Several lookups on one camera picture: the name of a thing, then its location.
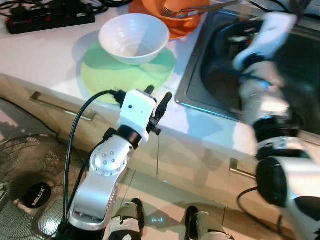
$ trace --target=black cable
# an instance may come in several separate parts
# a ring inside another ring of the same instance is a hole
[[[230,73],[232,75],[235,75],[235,76],[237,76],[239,78],[243,78],[243,79],[246,79],[246,80],[247,79],[255,79],[255,80],[257,80],[257,81],[259,81],[261,83],[265,83],[266,87],[271,87],[272,86],[272,84],[270,82],[268,82],[267,80],[265,80],[265,79],[263,79],[261,77],[258,77],[258,76],[251,75],[251,72],[242,73],[240,71],[233,70],[233,69],[231,69],[230,67],[228,67],[228,66],[226,66],[224,64],[218,64],[218,66],[219,66],[220,69],[222,69],[222,70],[224,70],[224,71],[226,71],[226,72],[228,72],[228,73]]]
[[[247,2],[248,2],[248,3],[250,3],[250,4],[252,4],[253,6],[256,6],[258,9],[261,9],[262,11],[267,12],[267,13],[272,13],[272,12],[274,12],[273,10],[266,9],[266,8],[264,8],[264,7],[262,7],[262,6],[258,5],[258,4],[256,4],[256,3],[255,3],[255,2],[253,2],[253,1],[249,1],[249,0],[247,0]]]
[[[74,140],[74,136],[75,136],[75,132],[76,132],[76,128],[78,125],[78,122],[82,116],[82,114],[84,113],[84,111],[86,110],[86,108],[97,98],[106,95],[106,94],[115,94],[116,91],[113,90],[108,90],[108,91],[102,91],[97,93],[96,95],[92,96],[80,109],[79,113],[76,115],[71,131],[70,131],[70,136],[69,136],[69,142],[68,142],[68,147],[67,147],[67,151],[66,151],[66,157],[65,157],[65,166],[64,166],[64,181],[63,181],[63,210],[62,210],[62,226],[61,229],[64,231],[66,229],[67,223],[68,223],[68,212],[69,212],[69,208],[68,208],[68,190],[69,190],[69,168],[70,168],[70,155],[71,155],[71,148],[72,148],[72,144],[73,144],[73,140]]]
[[[238,196],[236,202],[239,206],[239,208],[246,214],[247,217],[249,217],[251,220],[255,221],[257,224],[261,225],[262,227],[264,227],[265,229],[267,229],[268,231],[274,233],[274,234],[277,234],[279,235],[280,237],[282,237],[283,239],[288,239],[286,236],[284,236],[280,231],[277,231],[275,229],[273,229],[272,227],[270,227],[269,225],[265,224],[264,222],[262,222],[259,218],[253,216],[251,213],[249,213],[247,210],[244,209],[244,207],[242,206],[242,204],[240,203],[240,199],[250,193],[250,192],[253,192],[253,191],[256,191],[258,188],[257,187],[253,187],[253,188],[250,188],[242,193],[240,193],[240,195]]]
[[[283,218],[284,218],[284,216],[280,215],[278,218],[278,222],[277,222],[278,231],[282,236],[284,236],[284,232],[282,231],[282,227],[281,227]]]
[[[247,0],[248,3],[256,6],[258,9],[260,9],[260,10],[262,10],[262,11],[265,11],[265,12],[267,12],[267,13],[281,12],[281,13],[292,14],[292,13],[285,7],[285,5],[283,5],[283,4],[282,4],[281,2],[279,2],[278,0],[267,0],[267,1],[270,1],[270,2],[273,2],[273,3],[278,4],[279,6],[281,6],[281,7],[283,8],[284,11],[269,10],[269,9],[266,9],[266,8],[260,6],[259,4],[255,3],[255,2],[253,2],[253,1]],[[306,14],[304,14],[303,16],[306,17],[306,18],[309,18],[309,19],[314,19],[314,20],[320,21],[320,16],[315,15],[315,14],[306,13]]]
[[[7,14],[1,13],[1,12],[0,12],[0,15],[1,15],[1,16],[4,16],[4,17],[6,17],[6,18],[10,18],[10,17],[11,17],[11,15],[7,15]]]
[[[36,119],[37,121],[39,121],[40,123],[42,123],[42,125],[44,125],[47,129],[49,129],[51,132],[55,133],[55,135],[58,135],[58,132],[53,130],[52,128],[50,128],[44,121],[42,121],[41,119],[39,119],[38,117],[36,117],[35,115],[33,115],[32,113],[28,112],[27,110],[25,110],[23,107],[15,104],[14,102],[0,96],[0,100],[3,100],[11,105],[14,105],[16,108],[22,110],[23,112],[25,112],[26,114],[28,114],[29,116],[33,117],[34,119]]]
[[[6,10],[6,9],[11,9],[12,7],[14,7],[16,5],[16,3],[12,3],[11,5],[9,6],[3,6],[3,7],[0,7],[0,10]]]
[[[30,5],[33,5],[35,3],[32,1],[26,1],[26,0],[6,1],[6,2],[0,4],[0,8],[3,6],[6,6],[6,5],[10,5],[10,4],[30,4]]]
[[[288,10],[288,8],[286,8],[286,6],[285,6],[282,2],[280,2],[280,1],[278,1],[278,0],[267,0],[267,1],[273,2],[273,3],[275,3],[275,4],[278,4],[280,7],[282,7],[282,9],[283,9],[287,14],[290,13],[289,10]]]
[[[97,0],[101,3],[101,6],[94,6],[94,14],[101,14],[108,11],[109,8],[118,8],[124,5],[130,4],[133,0],[121,0],[121,1],[113,1],[113,0]]]

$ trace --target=tiled floor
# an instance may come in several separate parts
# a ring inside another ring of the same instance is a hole
[[[282,239],[241,212],[225,209],[222,205],[129,170],[120,185],[115,211],[133,198],[143,202],[146,225],[143,240],[185,240],[184,215],[190,205],[214,216],[236,240]]]

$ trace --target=white cabinet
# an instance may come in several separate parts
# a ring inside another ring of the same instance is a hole
[[[237,161],[237,170],[240,172],[248,173],[248,175],[254,175],[258,161],[254,157],[246,160]],[[256,187],[256,180],[249,178],[248,176],[239,175],[234,172],[230,173],[228,193],[229,198],[227,205],[232,209],[239,210],[237,204],[238,196],[245,190]],[[244,195],[240,200],[242,206],[254,216],[268,220],[269,222],[276,223],[278,221],[280,212],[279,210],[267,203],[258,193],[258,191],[250,192]]]
[[[225,204],[228,199],[229,176],[227,155],[160,134],[159,180]]]
[[[0,95],[24,108],[42,120],[51,129],[59,133],[59,137],[68,140],[79,105],[66,102],[55,97],[38,94],[30,100],[34,90],[26,88],[8,77],[0,76]],[[80,119],[75,131],[73,145],[89,152],[101,140],[109,128],[115,128],[119,113],[110,114],[103,110],[89,109],[84,112],[88,119]],[[158,136],[150,135],[146,145],[141,145],[129,161],[129,168],[156,178],[158,165]]]
[[[240,193],[256,187],[256,180],[247,176],[255,174],[257,163],[248,157],[238,161],[236,171],[230,171],[234,166],[228,155],[165,134],[159,136],[158,179],[232,209],[239,210]],[[256,191],[243,196],[241,203],[258,218],[273,223],[278,220],[278,209]]]

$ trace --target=power strip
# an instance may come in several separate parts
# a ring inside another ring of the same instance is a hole
[[[96,21],[91,4],[73,2],[67,9],[62,1],[51,1],[44,7],[37,4],[27,10],[24,6],[11,9],[12,17],[7,18],[5,26],[10,34],[22,34],[47,29],[90,24]]]

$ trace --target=fan logo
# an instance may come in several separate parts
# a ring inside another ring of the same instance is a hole
[[[51,187],[45,182],[39,182],[25,192],[22,202],[29,209],[38,209],[47,204],[51,194]]]
[[[45,192],[45,189],[44,189],[43,186],[42,186],[42,187],[41,187],[41,190],[40,190],[40,192],[39,192],[39,194],[38,194],[38,197],[37,197],[37,198],[33,201],[33,203],[31,204],[32,206],[37,205],[37,203],[39,202],[39,200],[40,200],[42,194],[44,194],[44,192]]]

